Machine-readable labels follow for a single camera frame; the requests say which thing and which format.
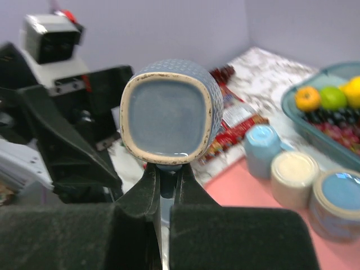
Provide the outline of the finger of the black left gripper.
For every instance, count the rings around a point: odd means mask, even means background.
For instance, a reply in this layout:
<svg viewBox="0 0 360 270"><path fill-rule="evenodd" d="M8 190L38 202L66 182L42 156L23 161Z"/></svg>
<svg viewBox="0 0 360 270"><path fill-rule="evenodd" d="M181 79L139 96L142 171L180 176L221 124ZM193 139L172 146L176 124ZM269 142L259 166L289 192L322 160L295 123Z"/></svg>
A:
<svg viewBox="0 0 360 270"><path fill-rule="evenodd" d="M131 66L120 65L56 79L53 100L87 141L103 141L116 133L111 110L120 105L123 89L132 76Z"/></svg>

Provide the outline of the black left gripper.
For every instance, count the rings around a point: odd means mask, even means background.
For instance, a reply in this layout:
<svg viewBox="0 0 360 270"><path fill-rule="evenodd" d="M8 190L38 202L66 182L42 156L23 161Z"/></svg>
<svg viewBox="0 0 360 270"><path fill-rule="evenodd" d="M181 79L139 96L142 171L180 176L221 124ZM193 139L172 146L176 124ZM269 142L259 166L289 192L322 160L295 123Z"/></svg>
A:
<svg viewBox="0 0 360 270"><path fill-rule="evenodd" d="M53 192L64 203L114 202L123 196L123 183L107 151L98 152L62 117L55 96L55 79L72 79L84 89L89 70L76 57L40 67L48 75L38 83L22 51L1 45L1 136L26 145L33 138L53 182Z"/></svg>

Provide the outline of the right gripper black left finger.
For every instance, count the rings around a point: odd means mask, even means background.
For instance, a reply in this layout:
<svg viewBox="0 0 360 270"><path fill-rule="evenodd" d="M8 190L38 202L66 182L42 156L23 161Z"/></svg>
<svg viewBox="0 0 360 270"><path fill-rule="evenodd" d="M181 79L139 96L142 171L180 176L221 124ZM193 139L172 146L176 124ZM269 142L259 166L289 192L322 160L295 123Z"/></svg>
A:
<svg viewBox="0 0 360 270"><path fill-rule="evenodd" d="M126 215L152 222L160 222L160 170L148 163L141 179L116 201Z"/></svg>

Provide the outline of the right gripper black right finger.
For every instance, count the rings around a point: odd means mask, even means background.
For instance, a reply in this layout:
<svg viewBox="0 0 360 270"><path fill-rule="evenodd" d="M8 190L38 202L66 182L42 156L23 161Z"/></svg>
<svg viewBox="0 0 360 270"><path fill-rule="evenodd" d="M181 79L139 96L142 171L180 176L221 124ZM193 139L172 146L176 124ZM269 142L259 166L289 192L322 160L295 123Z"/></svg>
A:
<svg viewBox="0 0 360 270"><path fill-rule="evenodd" d="M222 208L196 180L190 164L178 175L174 202L174 222L205 222L218 220Z"/></svg>

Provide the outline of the small grey-purple mug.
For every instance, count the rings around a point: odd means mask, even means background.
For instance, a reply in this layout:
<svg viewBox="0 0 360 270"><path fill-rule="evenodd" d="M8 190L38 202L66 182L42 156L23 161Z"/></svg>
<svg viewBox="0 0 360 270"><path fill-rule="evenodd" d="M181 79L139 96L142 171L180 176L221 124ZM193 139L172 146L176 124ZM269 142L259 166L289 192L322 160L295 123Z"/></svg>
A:
<svg viewBox="0 0 360 270"><path fill-rule="evenodd" d="M220 87L204 67L183 59L161 60L137 72L125 86L121 138L140 160L187 164L212 144L222 116Z"/></svg>

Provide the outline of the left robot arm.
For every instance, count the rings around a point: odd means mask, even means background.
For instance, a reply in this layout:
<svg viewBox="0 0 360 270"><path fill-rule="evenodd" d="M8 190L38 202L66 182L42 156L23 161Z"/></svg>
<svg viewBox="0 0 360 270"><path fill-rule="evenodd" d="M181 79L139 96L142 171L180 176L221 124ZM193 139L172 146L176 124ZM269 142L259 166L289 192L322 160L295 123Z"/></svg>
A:
<svg viewBox="0 0 360 270"><path fill-rule="evenodd" d="M119 140L113 109L129 65L55 71L45 85L12 43L1 45L1 177L16 192L38 181L64 203L123 195L109 148Z"/></svg>

